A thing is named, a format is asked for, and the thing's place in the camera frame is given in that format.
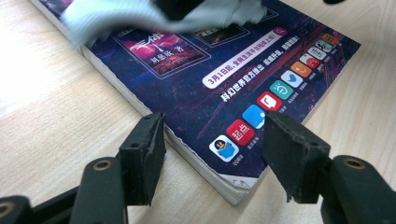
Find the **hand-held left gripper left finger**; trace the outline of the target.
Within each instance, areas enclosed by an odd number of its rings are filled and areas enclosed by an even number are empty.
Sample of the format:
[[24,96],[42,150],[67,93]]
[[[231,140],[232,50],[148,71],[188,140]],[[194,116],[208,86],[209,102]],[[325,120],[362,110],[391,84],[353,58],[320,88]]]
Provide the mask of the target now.
[[127,205],[151,205],[166,153],[163,121],[163,113],[143,117],[120,146]]

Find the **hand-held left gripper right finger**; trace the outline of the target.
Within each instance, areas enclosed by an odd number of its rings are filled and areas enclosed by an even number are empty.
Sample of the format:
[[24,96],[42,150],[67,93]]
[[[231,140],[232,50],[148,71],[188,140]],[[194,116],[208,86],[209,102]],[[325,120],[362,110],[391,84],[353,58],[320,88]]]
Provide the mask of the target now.
[[288,201],[318,201],[318,171],[328,163],[330,149],[299,121],[284,113],[266,113],[262,156],[286,191]]

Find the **dark illustrated magazine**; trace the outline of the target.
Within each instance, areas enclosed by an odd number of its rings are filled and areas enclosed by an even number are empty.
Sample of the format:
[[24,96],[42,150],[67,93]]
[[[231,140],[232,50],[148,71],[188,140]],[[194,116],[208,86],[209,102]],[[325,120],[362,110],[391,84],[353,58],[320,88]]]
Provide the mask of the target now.
[[280,0],[255,24],[182,34],[126,28],[83,55],[229,203],[262,178],[268,111],[303,121],[359,43]]

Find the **light blue cloth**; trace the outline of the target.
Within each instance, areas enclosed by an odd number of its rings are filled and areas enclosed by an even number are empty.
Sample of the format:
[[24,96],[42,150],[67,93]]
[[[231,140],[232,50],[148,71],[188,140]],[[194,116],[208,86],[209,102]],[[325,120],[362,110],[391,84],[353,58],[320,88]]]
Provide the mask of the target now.
[[74,0],[62,13],[61,22],[71,43],[79,48],[124,27],[185,33],[257,23],[266,14],[261,0],[205,0],[181,21],[171,21],[154,0]]

